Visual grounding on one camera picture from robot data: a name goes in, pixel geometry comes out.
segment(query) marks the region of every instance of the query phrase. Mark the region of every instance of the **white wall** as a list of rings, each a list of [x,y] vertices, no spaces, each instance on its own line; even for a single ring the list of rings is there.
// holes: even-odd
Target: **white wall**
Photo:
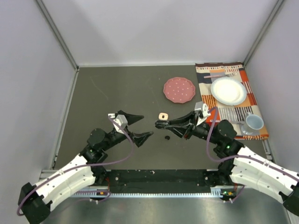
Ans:
[[[276,0],[43,0],[79,65],[243,61]]]
[[[33,0],[0,1],[0,223],[53,154],[74,69]]]
[[[276,161],[299,172],[299,1],[288,0],[247,66]]]

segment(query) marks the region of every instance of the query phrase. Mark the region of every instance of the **patterned cloth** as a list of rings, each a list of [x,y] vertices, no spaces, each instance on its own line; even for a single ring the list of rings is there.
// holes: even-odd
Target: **patterned cloth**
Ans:
[[[247,112],[262,117],[242,63],[204,63],[195,64],[195,67],[199,83],[199,90],[203,102],[206,103],[209,108],[217,106],[219,109],[216,123],[219,123],[221,120],[224,119],[229,120],[237,132],[236,138],[238,139],[263,140],[269,137],[269,134],[265,126],[261,130],[257,131],[253,136],[246,136],[243,135],[243,133],[241,132],[241,126],[245,123],[245,115]],[[224,75],[232,72],[237,73],[232,78],[240,81],[247,91],[247,97],[245,101],[240,105],[236,106],[224,105],[217,101],[211,94],[212,82],[215,81],[217,78],[204,78],[204,76]],[[212,123],[214,115],[215,111],[213,111],[211,113],[211,116],[208,117],[208,119],[206,120],[207,123]]]

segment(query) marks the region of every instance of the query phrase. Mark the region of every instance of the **mug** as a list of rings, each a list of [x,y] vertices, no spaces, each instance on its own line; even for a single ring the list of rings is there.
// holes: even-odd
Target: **mug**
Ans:
[[[255,135],[258,134],[257,131],[262,129],[263,119],[250,112],[246,113],[245,124],[242,125],[241,131],[245,135]]]

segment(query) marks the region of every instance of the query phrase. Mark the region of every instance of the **fork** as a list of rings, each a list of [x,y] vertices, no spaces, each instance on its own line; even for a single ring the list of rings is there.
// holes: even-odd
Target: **fork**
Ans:
[[[232,76],[235,76],[236,74],[237,74],[236,72],[232,72],[232,73],[228,73],[228,74],[224,74],[224,75],[204,76],[204,78],[232,77]]]

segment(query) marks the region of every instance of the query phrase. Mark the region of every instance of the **red plate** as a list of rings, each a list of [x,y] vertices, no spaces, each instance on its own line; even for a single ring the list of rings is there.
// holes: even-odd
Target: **red plate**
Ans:
[[[183,104],[195,96],[195,86],[186,78],[175,77],[164,84],[163,92],[173,103]]]

